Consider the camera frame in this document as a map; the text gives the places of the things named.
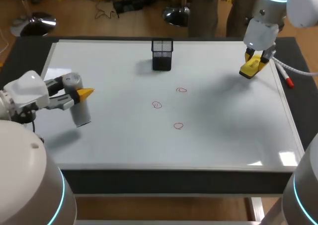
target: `white cylinder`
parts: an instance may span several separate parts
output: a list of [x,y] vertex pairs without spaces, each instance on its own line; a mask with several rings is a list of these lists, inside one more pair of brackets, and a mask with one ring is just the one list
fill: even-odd
[[74,195],[38,136],[0,121],[0,139],[0,224],[75,224]]

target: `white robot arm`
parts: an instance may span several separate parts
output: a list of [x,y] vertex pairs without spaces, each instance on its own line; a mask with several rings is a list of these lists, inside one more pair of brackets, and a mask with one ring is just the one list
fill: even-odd
[[318,0],[256,0],[243,40],[247,45],[245,60],[249,61],[255,51],[263,51],[263,54],[256,67],[242,66],[241,75],[252,78],[274,56],[275,40],[286,13],[295,27],[315,26],[318,24]]
[[[67,93],[50,98],[61,89]],[[82,88],[77,73],[43,81],[35,71],[0,90],[1,225],[75,224],[76,203],[67,181],[43,140],[21,124],[33,123],[36,111],[42,108],[66,110],[81,105],[92,92]],[[87,123],[85,114],[85,106],[72,113],[77,126]]]

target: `wooden floor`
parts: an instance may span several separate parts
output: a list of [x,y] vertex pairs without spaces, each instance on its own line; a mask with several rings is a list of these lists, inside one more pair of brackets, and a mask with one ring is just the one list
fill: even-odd
[[[32,5],[33,11],[44,11],[54,15],[57,27],[50,35],[58,36],[151,36],[187,37],[186,28],[165,23],[161,12],[167,5],[158,2],[144,10],[128,12],[120,18],[102,17],[95,20],[95,2],[89,0],[43,0]],[[110,3],[100,5],[106,12],[112,9]],[[216,36],[225,36],[225,25],[231,5],[219,2],[219,25]],[[0,29],[9,41],[9,48],[0,55],[4,62],[14,37],[10,34],[11,21],[23,15],[19,0],[0,0]],[[296,37],[302,53],[312,72],[318,72],[318,28],[295,29],[286,21],[279,36]],[[0,49],[5,43],[0,39]],[[264,198],[267,212],[275,198]],[[77,198],[79,219],[121,219],[121,220],[248,220],[243,198]]]

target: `white cable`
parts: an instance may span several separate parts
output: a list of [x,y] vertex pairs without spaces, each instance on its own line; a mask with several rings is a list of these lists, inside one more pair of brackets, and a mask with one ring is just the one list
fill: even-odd
[[5,39],[5,37],[3,36],[1,29],[0,29],[0,34],[1,34],[2,39],[6,42],[6,46],[0,51],[0,55],[1,55],[1,54],[3,53],[3,51],[5,51],[5,50],[8,48],[9,42],[8,42],[8,41]]
[[300,75],[305,75],[305,76],[318,76],[318,73],[309,73],[309,72],[304,72],[304,71],[300,71],[300,70],[297,70],[297,69],[294,69],[290,66],[288,66],[287,64],[284,64],[283,62],[279,61],[278,59],[276,59],[275,57],[272,58],[274,60],[275,63],[283,66],[284,68],[290,70],[290,71],[293,71],[295,73],[298,73]]

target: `red marker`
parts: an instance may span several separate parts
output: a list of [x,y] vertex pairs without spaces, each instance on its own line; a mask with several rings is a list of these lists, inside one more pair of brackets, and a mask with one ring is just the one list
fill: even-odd
[[294,87],[294,83],[293,83],[293,81],[290,79],[290,77],[288,76],[288,74],[286,73],[286,71],[284,70],[284,68],[283,68],[280,64],[278,64],[278,63],[276,63],[275,65],[276,65],[276,67],[278,68],[278,70],[279,70],[279,72],[281,73],[281,75],[283,76],[283,78],[285,79],[286,84],[288,85],[288,87],[289,87],[289,88],[293,88],[293,87]]

